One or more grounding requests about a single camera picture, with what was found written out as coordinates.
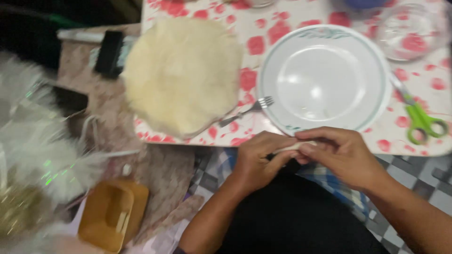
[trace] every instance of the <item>blue container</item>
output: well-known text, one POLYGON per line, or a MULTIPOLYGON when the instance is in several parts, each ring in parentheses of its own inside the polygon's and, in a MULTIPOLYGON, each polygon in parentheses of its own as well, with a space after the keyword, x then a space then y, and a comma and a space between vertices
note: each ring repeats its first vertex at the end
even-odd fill
POLYGON ((387 0, 345 0, 345 3, 355 9, 370 9, 382 7, 387 0))

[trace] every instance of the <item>white plate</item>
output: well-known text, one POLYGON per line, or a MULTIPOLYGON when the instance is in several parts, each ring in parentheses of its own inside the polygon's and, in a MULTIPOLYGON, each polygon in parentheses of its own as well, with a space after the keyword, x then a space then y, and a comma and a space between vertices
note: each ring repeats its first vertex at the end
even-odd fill
POLYGON ((282 37, 267 53, 258 97, 288 135, 320 126, 363 131, 389 103, 389 65, 367 37, 342 26, 314 25, 282 37))

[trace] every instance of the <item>fork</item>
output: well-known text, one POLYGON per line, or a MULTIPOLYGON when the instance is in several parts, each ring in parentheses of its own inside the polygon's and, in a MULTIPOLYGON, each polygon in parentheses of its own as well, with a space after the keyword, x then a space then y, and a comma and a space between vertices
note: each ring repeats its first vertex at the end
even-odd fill
POLYGON ((271 96, 265 96, 263 98, 258 99, 253 106, 248 109, 245 112, 239 112, 237 115, 225 119, 225 120, 221 120, 218 124, 220 125, 221 128, 223 128, 224 126, 230 124, 231 122, 233 122, 234 120, 236 120, 237 118, 242 118, 243 115, 245 115, 248 112, 251 111, 256 111, 256 110, 262 110, 266 107, 270 107, 272 104, 274 103, 273 98, 271 96))

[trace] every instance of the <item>person's right hand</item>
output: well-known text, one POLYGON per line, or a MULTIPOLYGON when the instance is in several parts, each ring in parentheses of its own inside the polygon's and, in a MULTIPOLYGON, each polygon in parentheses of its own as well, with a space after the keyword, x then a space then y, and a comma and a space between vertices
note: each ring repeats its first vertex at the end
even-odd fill
POLYGON ((369 151, 359 132, 320 127, 296 132, 295 137, 316 140, 317 146, 303 144, 300 147, 301 154, 330 169, 352 189, 367 190, 388 175, 369 151))

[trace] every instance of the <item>person's left hand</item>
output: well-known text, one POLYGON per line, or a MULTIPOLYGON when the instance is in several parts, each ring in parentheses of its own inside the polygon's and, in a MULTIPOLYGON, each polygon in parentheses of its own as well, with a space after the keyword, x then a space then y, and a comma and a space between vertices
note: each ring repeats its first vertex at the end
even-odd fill
POLYGON ((266 159, 267 155, 296 142, 294 137, 266 131, 259 133, 240 145, 237 163, 227 180, 233 181, 245 195, 265 187, 275 178, 281 167, 299 155, 299 152, 280 152, 271 161, 266 159))

